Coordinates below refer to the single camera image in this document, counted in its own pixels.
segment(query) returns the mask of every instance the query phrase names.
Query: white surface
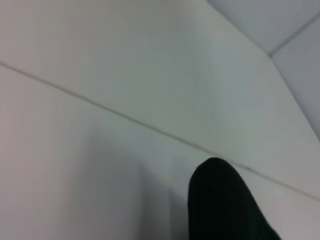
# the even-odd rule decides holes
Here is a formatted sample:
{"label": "white surface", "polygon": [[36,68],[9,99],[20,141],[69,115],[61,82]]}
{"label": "white surface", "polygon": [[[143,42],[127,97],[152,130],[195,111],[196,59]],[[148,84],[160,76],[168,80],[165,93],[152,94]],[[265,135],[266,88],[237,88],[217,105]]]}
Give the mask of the white surface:
{"label": "white surface", "polygon": [[2,0],[0,60],[320,197],[271,60],[204,0]]}
{"label": "white surface", "polygon": [[209,0],[209,2],[267,53],[320,11],[318,0]]}
{"label": "white surface", "polygon": [[[207,153],[3,67],[0,103],[1,239],[185,239]],[[319,202],[238,171],[283,239],[319,238]]]}
{"label": "white surface", "polygon": [[320,19],[275,54],[273,60],[320,138]]}

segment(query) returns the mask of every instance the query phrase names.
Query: floor tile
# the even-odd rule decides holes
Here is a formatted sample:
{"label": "floor tile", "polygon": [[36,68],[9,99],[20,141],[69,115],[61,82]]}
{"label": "floor tile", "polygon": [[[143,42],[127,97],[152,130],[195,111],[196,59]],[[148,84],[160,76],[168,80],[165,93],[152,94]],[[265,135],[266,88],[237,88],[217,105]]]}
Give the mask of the floor tile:
{"label": "floor tile", "polygon": [[[209,154],[0,67],[0,238],[186,239]],[[284,239],[318,239],[320,202],[237,168]]]}
{"label": "floor tile", "polygon": [[320,138],[319,39],[320,20],[317,20],[273,56],[275,64],[318,138]]}
{"label": "floor tile", "polygon": [[313,130],[270,59],[207,2],[0,9],[10,66],[320,198]]}
{"label": "floor tile", "polygon": [[266,53],[274,50],[320,12],[318,0],[209,2]]}

